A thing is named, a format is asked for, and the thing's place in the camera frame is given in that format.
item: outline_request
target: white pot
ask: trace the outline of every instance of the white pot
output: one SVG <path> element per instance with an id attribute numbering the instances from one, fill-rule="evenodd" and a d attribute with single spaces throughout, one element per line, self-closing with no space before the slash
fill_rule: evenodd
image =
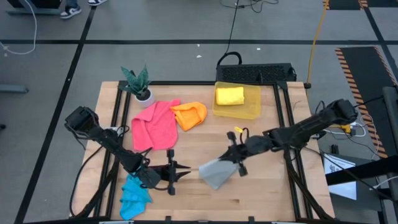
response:
<path id="1" fill-rule="evenodd" d="M 143 108 L 147 108 L 148 106 L 155 103 L 155 97 L 154 97 L 152 91 L 150 89 L 148 89 L 148 91 L 150 92 L 150 96 L 146 100 L 138 100 L 137 96 L 134 96 L 136 98 L 136 100 L 138 101 L 138 103 L 140 104 L 140 106 L 142 106 Z"/>

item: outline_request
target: white paper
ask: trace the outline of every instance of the white paper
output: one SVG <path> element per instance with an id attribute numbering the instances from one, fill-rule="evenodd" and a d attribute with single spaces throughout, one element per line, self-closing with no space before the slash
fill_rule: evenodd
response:
<path id="1" fill-rule="evenodd" d="M 335 156 L 331 156 L 328 154 L 324 154 L 324 156 L 329 158 L 331 161 L 338 164 L 344 169 L 348 169 L 355 166 L 355 163 L 337 158 Z M 341 170 L 341 168 L 336 166 L 334 163 L 330 162 L 328 159 L 323 159 L 323 168 L 325 170 L 325 174 Z M 331 185 L 329 186 L 329 192 L 332 194 L 340 195 L 342 197 L 356 200 L 356 182 L 354 181 L 344 184 Z"/>

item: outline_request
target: wooden tabletop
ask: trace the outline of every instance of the wooden tabletop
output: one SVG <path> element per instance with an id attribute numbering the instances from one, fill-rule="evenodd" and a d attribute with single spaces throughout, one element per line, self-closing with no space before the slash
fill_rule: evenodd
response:
<path id="1" fill-rule="evenodd" d="M 118 82 L 103 82 L 99 93 L 95 112 L 99 116 L 102 127 L 109 127 L 116 98 Z M 289 96 L 293 108 L 294 120 L 299 122 L 310 116 L 307 97 L 303 83 L 288 83 Z M 222 155 L 230 144 L 226 133 L 233 131 L 235 126 L 246 127 L 250 135 L 261 134 L 263 131 L 279 127 L 275 97 L 271 86 L 261 87 L 261 116 L 255 120 L 225 118 L 213 115 L 211 110 L 214 86 L 184 86 L 184 85 L 152 85 L 150 86 L 155 99 L 170 101 L 180 98 L 182 103 L 199 101 L 208 110 L 205 121 L 184 132 L 178 125 L 178 141 L 174 147 L 175 157 L 179 164 L 190 166 L 191 173 L 184 176 L 175 184 L 176 195 L 167 192 L 149 190 L 153 203 L 146 205 L 144 213 L 136 216 L 135 220 L 165 220 L 171 216 L 172 220 L 213 220 L 213 221 L 247 221 L 254 216 L 256 221 L 294 221 L 292 199 L 290 197 L 289 181 L 285 168 L 283 152 L 266 152 L 250 157 L 244 161 L 249 174 L 240 177 L 235 173 L 218 190 L 213 190 L 204 180 L 199 178 L 198 167 Z M 118 126 L 121 122 L 125 93 L 122 95 L 121 108 L 118 116 Z M 283 93 L 280 91 L 285 123 L 288 126 Z M 134 97 L 131 98 L 127 125 L 142 108 Z M 132 149 L 132 134 L 124 137 L 123 146 Z M 99 145 L 93 141 L 87 144 L 84 160 L 87 159 Z M 316 141 L 311 140 L 308 147 L 318 150 Z M 98 188 L 101 168 L 103 166 L 103 149 L 92 158 L 83 169 L 73 199 L 73 210 L 79 212 L 90 200 Z M 305 176 L 309 191 L 325 211 L 334 217 L 322 160 L 313 152 L 301 152 Z M 152 151 L 149 153 L 150 164 L 161 165 L 167 163 L 166 151 Z M 120 220 L 121 203 L 119 202 L 121 187 L 126 181 L 127 172 L 120 166 L 114 205 L 113 220 Z M 300 212 L 305 217 L 302 194 L 297 188 L 300 201 Z M 108 192 L 104 193 L 101 214 L 104 214 Z"/>

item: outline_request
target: orange cloth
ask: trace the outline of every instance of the orange cloth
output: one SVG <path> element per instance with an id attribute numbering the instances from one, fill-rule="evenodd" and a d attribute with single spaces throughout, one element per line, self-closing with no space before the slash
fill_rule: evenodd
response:
<path id="1" fill-rule="evenodd" d="M 174 112 L 177 123 L 184 131 L 202 123 L 207 115 L 206 106 L 199 102 L 172 106 L 170 109 Z"/>

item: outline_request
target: shoe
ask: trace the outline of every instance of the shoe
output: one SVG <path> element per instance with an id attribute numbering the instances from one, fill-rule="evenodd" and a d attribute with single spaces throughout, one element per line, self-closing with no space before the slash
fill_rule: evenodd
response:
<path id="1" fill-rule="evenodd" d="M 79 13 L 81 13 L 80 6 L 77 6 L 76 8 L 65 7 L 65 12 L 61 12 L 61 19 L 69 19 Z"/>
<path id="2" fill-rule="evenodd" d="M 91 6 L 99 6 L 100 4 L 106 2 L 107 0 L 88 0 L 88 4 Z"/>

